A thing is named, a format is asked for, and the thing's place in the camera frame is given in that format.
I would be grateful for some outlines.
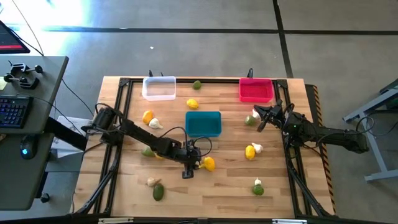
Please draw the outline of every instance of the computer keyboard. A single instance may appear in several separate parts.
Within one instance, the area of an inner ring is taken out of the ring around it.
[[[0,128],[23,128],[33,98],[0,95]]]

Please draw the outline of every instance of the teal container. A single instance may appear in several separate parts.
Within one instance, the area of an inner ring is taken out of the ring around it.
[[[185,115],[185,129],[192,137],[218,137],[221,134],[221,113],[219,111],[188,111]]]

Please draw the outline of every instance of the garlic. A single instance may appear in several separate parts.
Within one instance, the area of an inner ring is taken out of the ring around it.
[[[256,144],[256,143],[251,143],[254,147],[254,150],[256,151],[257,154],[259,154],[260,152],[262,152],[262,150],[264,149],[262,145],[260,144]]]
[[[149,122],[149,127],[154,128],[154,129],[157,129],[157,128],[163,129],[163,126],[160,125],[159,120],[157,118],[154,118]]]
[[[261,185],[261,180],[257,177],[257,179],[254,181],[254,185]]]
[[[257,113],[257,111],[255,109],[253,109],[252,111],[253,111],[253,117],[254,118],[256,118],[256,119],[260,119],[261,118],[259,113]]]
[[[148,185],[149,187],[153,187],[153,186],[155,186],[157,183],[159,183],[160,180],[161,180],[161,179],[155,179],[155,178],[149,177],[149,178],[147,179],[147,185]]]

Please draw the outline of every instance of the wooden tabletop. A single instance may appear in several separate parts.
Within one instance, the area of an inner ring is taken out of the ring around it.
[[[114,105],[120,77],[104,77],[98,102]],[[311,118],[310,107],[302,79],[288,79],[290,99],[295,111]],[[222,133],[212,138],[209,154],[216,161],[216,170],[195,171],[192,179],[182,179],[183,165],[174,161],[144,157],[145,147],[133,138],[125,137],[116,184],[112,216],[124,217],[217,217],[217,218],[289,218],[293,217],[292,199],[287,178],[280,131],[267,125],[263,132],[257,126],[246,126],[244,119],[251,114],[253,103],[242,103],[238,98],[238,84],[204,83],[201,90],[191,84],[178,83],[173,101],[147,101],[141,95],[142,84],[135,83],[128,118],[138,126],[160,136],[166,130],[185,127],[186,105],[189,98],[197,100],[198,111],[220,111]],[[152,110],[164,129],[154,130],[142,122],[146,110]],[[179,141],[183,133],[176,129],[167,135]],[[98,144],[100,136],[92,136],[87,147]],[[264,146],[252,161],[244,156],[244,149],[252,142]],[[202,153],[208,150],[206,142],[199,143]],[[105,146],[85,154],[74,196],[76,209],[80,208],[98,185]],[[308,188],[324,209],[333,213],[322,160],[315,152],[302,149],[302,159]],[[145,185],[148,177],[160,178],[165,187],[164,198],[156,202],[152,189]],[[252,193],[258,177],[264,195]],[[104,208],[106,189],[102,208]],[[298,191],[300,208],[304,211],[302,194]]]

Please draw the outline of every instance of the gray floor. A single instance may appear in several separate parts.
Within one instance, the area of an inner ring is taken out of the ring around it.
[[[16,3],[35,28],[44,52],[69,56],[65,81],[90,107],[96,103],[104,75],[146,75],[151,69],[175,76],[241,77],[252,67],[255,77],[286,77],[277,34],[40,31],[40,26],[276,29],[271,0],[42,0],[34,3],[41,7],[40,15],[29,10],[30,1]],[[285,29],[398,30],[395,0],[280,0],[279,6]],[[0,19],[23,23],[16,15],[14,6],[5,2]],[[19,33],[35,44],[26,27]],[[352,128],[341,118],[398,77],[398,35],[287,35],[286,40],[294,77],[319,88],[327,126]],[[67,106],[66,101],[73,103]],[[64,86],[57,107],[67,116],[91,116]],[[377,119],[374,132],[384,132],[397,119]],[[392,142],[397,135],[380,139],[389,168],[398,167]],[[340,147],[328,149],[337,215],[398,223],[398,178],[367,184],[363,176],[379,171],[371,152],[357,155]],[[79,161],[75,156],[53,162],[49,169],[78,170]],[[51,173],[45,186],[51,203],[35,202],[25,212],[0,212],[0,220],[67,213],[77,176]]]

